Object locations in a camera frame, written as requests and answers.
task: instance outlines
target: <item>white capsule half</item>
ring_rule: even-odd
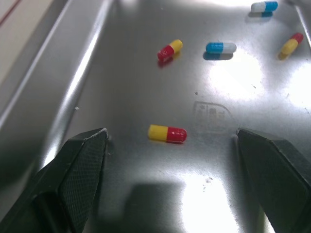
[[[251,6],[251,12],[264,12],[265,10],[266,3],[264,1],[253,3]]]
[[[253,3],[251,6],[251,12],[272,12],[278,7],[277,1],[262,1]]]

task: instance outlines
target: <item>beige surface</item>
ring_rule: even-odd
[[[16,0],[0,0],[0,19],[2,19],[14,2],[16,2]]]
[[[7,6],[9,1],[0,0],[0,6]],[[52,1],[22,0],[0,26],[0,84]]]

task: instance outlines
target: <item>textured gripper pad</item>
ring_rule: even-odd
[[[309,233],[311,164],[287,140],[239,129],[252,186],[276,233]]]

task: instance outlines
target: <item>red and yellow capsule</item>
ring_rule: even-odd
[[[160,50],[157,53],[157,57],[159,61],[163,62],[164,60],[172,57],[175,53],[179,52],[182,47],[183,42],[181,42],[181,40],[174,40],[172,43]]]
[[[187,131],[174,127],[150,125],[148,137],[151,140],[181,144],[187,138]]]
[[[281,53],[284,55],[290,55],[293,53],[297,46],[301,43],[303,40],[303,34],[296,33],[294,34],[282,47]]]

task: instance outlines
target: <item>blue capsule half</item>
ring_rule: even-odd
[[[234,43],[210,42],[206,45],[208,53],[234,53],[236,50]]]

